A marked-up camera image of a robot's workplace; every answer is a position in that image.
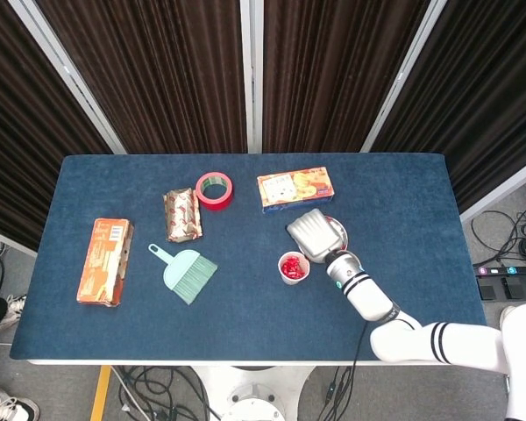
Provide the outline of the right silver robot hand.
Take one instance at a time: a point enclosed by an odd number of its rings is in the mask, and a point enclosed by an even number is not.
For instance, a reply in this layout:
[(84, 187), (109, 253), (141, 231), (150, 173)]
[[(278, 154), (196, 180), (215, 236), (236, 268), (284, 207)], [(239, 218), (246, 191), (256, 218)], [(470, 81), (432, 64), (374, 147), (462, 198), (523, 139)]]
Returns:
[(344, 245), (343, 236), (319, 209), (304, 213), (286, 230), (302, 253), (315, 263), (324, 263), (328, 253), (341, 250)]

